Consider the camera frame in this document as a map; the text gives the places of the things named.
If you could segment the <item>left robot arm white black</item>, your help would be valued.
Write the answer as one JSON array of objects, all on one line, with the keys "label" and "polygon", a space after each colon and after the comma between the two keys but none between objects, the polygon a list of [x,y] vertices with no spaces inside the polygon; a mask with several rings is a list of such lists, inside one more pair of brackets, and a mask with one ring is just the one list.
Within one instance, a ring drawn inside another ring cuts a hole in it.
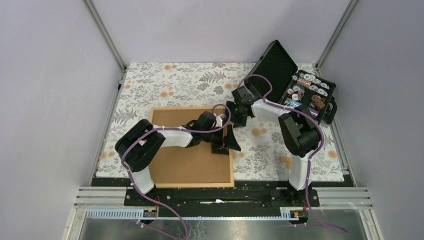
[{"label": "left robot arm white black", "polygon": [[232,113],[226,110],[223,114],[204,111],[197,119],[178,127],[158,126],[147,119],[140,120],[114,147],[136,191],[136,199],[144,206],[155,200],[155,183],[149,165],[161,148],[191,148],[205,142],[211,145],[214,154],[240,151],[231,119]]}]

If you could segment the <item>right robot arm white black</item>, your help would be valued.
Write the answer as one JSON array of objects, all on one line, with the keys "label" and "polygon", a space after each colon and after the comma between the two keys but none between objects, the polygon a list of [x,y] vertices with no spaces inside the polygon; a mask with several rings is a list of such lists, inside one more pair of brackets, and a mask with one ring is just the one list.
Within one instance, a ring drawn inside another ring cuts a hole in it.
[{"label": "right robot arm white black", "polygon": [[291,153],[292,167],[288,179],[292,189],[287,191],[287,201],[301,205],[307,194],[311,172],[311,158],[318,152],[323,133],[308,107],[290,107],[253,95],[244,85],[231,92],[233,101],[226,106],[235,128],[245,127],[248,118],[260,118],[279,124],[285,147]]}]

